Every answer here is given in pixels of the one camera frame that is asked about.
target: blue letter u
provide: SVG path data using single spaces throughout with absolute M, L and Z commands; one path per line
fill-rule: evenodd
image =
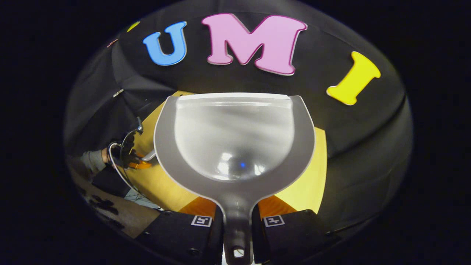
M 147 46 L 152 61 L 160 66 L 171 66 L 183 60 L 187 54 L 187 43 L 183 35 L 183 28 L 187 25 L 186 21 L 178 22 L 168 26 L 164 32 L 170 34 L 173 44 L 173 53 L 164 54 L 160 47 L 160 32 L 147 36 L 142 42 Z

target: letter m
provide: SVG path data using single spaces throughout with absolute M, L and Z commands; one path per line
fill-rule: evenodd
M 232 56 L 227 54 L 227 45 L 241 65 L 246 65 L 263 46 L 262 56 L 255 60 L 255 66 L 279 75 L 294 74 L 291 60 L 296 40 L 299 33 L 308 28 L 304 22 L 276 15 L 266 17 L 252 33 L 233 14 L 212 15 L 201 23 L 209 27 L 211 34 L 210 64 L 232 63 Z

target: pink letter m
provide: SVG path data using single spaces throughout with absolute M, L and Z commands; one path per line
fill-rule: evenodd
M 255 60 L 261 70 L 279 75 L 293 75 L 291 65 L 296 39 L 308 26 L 299 20 L 284 16 L 268 16 L 250 33 L 233 14 L 216 14 L 201 21 L 211 34 L 212 54 L 208 62 L 214 65 L 232 63 L 227 54 L 229 45 L 241 65 L 246 65 L 263 46 L 262 56 Z

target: yellow table surface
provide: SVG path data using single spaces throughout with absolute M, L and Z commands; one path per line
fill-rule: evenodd
M 173 96 L 192 95 L 194 93 L 177 91 Z M 156 108 L 143 122 L 144 132 L 142 135 L 135 134 L 134 149 L 143 155 L 146 155 L 154 149 L 154 128 L 162 110 L 164 103 Z M 291 207 L 284 207 L 282 213 L 274 212 L 269 209 L 262 209 L 266 207 L 266 203 L 259 203 L 260 213 L 266 212 L 270 214 L 285 214 L 287 208 L 301 211 L 311 209 L 318 212 L 321 205 L 322 196 L 324 194 L 325 176 L 327 172 L 327 146 L 325 141 L 325 131 L 315 128 L 316 144 L 314 155 L 306 169 L 305 173 L 299 179 L 290 185 L 288 188 L 275 194 L 276 197 L 287 203 Z M 188 212 L 188 207 L 191 202 L 202 202 L 202 198 L 180 187 L 176 184 L 158 164 L 156 158 L 150 161 L 153 165 L 146 169 L 133 169 L 130 168 L 126 171 L 131 182 L 146 195 L 151 201 L 160 207 L 172 210 Z M 277 199 L 265 199 L 264 202 L 280 201 Z M 199 215 L 209 215 L 208 210 L 202 210 L 201 213 L 193 213 Z

